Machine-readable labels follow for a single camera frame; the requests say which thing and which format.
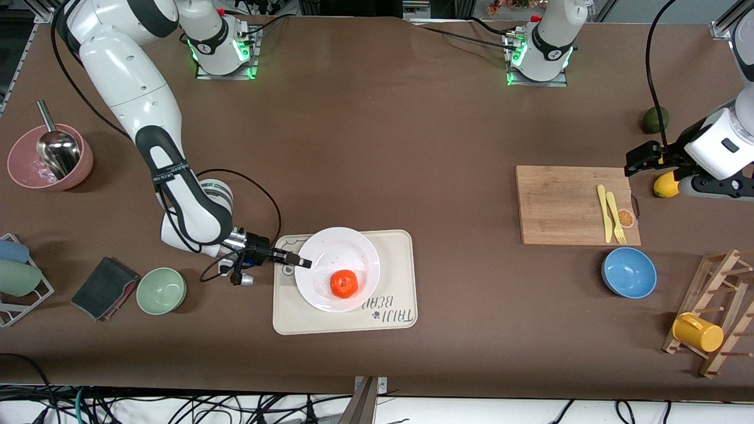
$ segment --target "mug handle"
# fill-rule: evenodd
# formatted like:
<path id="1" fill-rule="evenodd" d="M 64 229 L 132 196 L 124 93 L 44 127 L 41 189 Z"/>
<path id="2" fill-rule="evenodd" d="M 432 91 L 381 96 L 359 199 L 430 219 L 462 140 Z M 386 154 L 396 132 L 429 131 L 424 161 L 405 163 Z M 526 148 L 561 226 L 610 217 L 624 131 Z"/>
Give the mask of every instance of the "mug handle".
<path id="1" fill-rule="evenodd" d="M 699 322 L 699 321 L 698 321 L 698 320 L 696 319 L 696 317 L 693 317 L 693 315 L 683 315 L 683 316 L 681 317 L 681 319 L 682 319 L 683 321 L 686 321 L 686 322 L 688 322 L 689 324 L 693 325 L 694 327 L 696 327 L 696 328 L 697 328 L 697 330 L 703 330 L 703 329 L 704 329 L 704 326 L 702 325 L 702 323 L 700 323 L 700 322 Z"/>

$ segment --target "mug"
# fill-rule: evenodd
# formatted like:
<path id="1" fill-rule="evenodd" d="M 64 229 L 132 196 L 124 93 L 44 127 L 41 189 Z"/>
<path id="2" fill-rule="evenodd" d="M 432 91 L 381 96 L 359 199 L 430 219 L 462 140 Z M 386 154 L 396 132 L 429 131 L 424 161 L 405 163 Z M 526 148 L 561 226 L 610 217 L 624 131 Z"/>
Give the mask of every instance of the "mug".
<path id="1" fill-rule="evenodd" d="M 25 296 L 42 280 L 39 268 L 12 260 L 0 259 L 0 291 L 11 296 Z"/>
<path id="2" fill-rule="evenodd" d="M 722 329 L 691 312 L 678 315 L 673 322 L 673 337 L 701 351 L 713 352 L 722 344 Z"/>
<path id="3" fill-rule="evenodd" d="M 26 263 L 29 261 L 29 248 L 12 240 L 0 240 L 0 259 Z"/>

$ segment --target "white floor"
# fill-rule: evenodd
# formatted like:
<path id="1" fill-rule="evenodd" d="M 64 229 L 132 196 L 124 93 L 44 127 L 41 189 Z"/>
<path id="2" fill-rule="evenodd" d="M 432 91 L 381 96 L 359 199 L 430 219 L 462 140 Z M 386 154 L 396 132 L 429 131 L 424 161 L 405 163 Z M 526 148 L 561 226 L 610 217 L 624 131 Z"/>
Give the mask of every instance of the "white floor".
<path id="1" fill-rule="evenodd" d="M 244 407 L 255 407 L 256 396 L 243 396 Z M 301 395 L 288 396 L 275 405 L 276 408 L 299 407 L 306 402 Z M 112 412 L 124 424 L 165 424 L 175 411 L 185 402 L 164 400 L 156 402 L 120 401 Z M 319 417 L 341 413 L 348 399 L 323 402 L 315 405 Z M 537 401 L 520 399 L 457 399 L 457 398 L 380 398 L 376 410 L 375 424 L 439 424 L 439 423 L 499 423 L 499 424 L 549 424 L 553 422 L 566 401 Z M 661 424 L 666 408 L 664 402 L 630 402 L 636 424 Z M 227 405 L 235 405 L 233 400 Z M 563 418 L 561 424 L 623 424 L 615 413 L 613 401 L 576 401 Z M 26 424 L 34 420 L 42 410 L 40 404 L 27 401 L 0 402 L 0 423 Z M 211 413 L 202 420 L 205 424 L 227 424 L 238 422 L 237 412 Z M 283 414 L 266 414 L 267 423 L 272 424 Z M 76 420 L 63 415 L 65 424 L 76 424 Z M 286 419 L 285 423 L 298 422 L 303 413 Z M 53 412 L 48 413 L 45 423 L 57 423 Z M 187 416 L 182 423 L 191 422 Z M 674 402 L 668 424 L 754 424 L 754 405 L 744 404 L 702 404 Z"/>

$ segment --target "brown table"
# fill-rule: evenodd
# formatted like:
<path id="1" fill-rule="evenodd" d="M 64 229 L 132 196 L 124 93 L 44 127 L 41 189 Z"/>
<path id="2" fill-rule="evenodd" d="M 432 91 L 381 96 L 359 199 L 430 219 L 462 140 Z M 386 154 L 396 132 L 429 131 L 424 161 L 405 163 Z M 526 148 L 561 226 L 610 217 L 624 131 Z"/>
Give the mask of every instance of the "brown table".
<path id="1" fill-rule="evenodd" d="M 467 23 L 442 27 L 495 40 Z M 280 336 L 271 266 L 253 273 L 252 287 L 202 284 L 210 258 L 160 242 L 161 210 L 139 153 L 77 98 L 42 27 L 0 119 L 0 157 L 41 124 L 35 100 L 45 98 L 89 140 L 95 165 L 60 194 L 0 174 L 0 232 L 31 247 L 57 290 L 0 331 L 0 351 L 28 355 L 53 383 L 72 385 L 348 392 L 353 376 L 380 375 L 401 395 L 751 400 L 750 361 L 730 358 L 708 380 L 695 375 L 699 358 L 660 351 L 700 255 L 752 247 L 750 203 L 652 198 L 656 173 L 634 177 L 642 249 L 659 273 L 642 300 L 605 288 L 599 265 L 609 249 L 520 242 L 515 165 L 620 167 L 651 139 L 637 124 L 651 105 L 647 29 L 587 24 L 566 89 L 508 87 L 499 49 L 391 18 L 288 20 L 265 39 L 249 82 L 195 81 L 178 34 L 148 46 L 181 106 L 195 170 L 248 173 L 279 201 L 284 234 L 349 226 L 413 237 L 414 327 Z M 655 48 L 673 139 L 742 87 L 728 44 L 705 26 L 662 26 Z M 237 225 L 271 234 L 265 197 L 226 180 Z M 141 275 L 180 270 L 185 304 L 152 317 L 132 297 L 112 321 L 92 322 L 69 301 L 103 256 Z M 6 360 L 0 380 L 36 376 Z"/>

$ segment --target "yellow mug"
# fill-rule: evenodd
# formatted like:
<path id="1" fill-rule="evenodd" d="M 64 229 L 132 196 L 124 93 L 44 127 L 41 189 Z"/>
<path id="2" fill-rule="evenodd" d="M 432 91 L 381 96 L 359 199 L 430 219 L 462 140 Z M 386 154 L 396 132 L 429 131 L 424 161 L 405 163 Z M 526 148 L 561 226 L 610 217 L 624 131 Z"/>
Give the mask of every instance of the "yellow mug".
<path id="1" fill-rule="evenodd" d="M 723 336 L 720 326 L 691 312 L 678 315 L 673 322 L 673 337 L 705 352 L 717 350 L 722 344 Z"/>

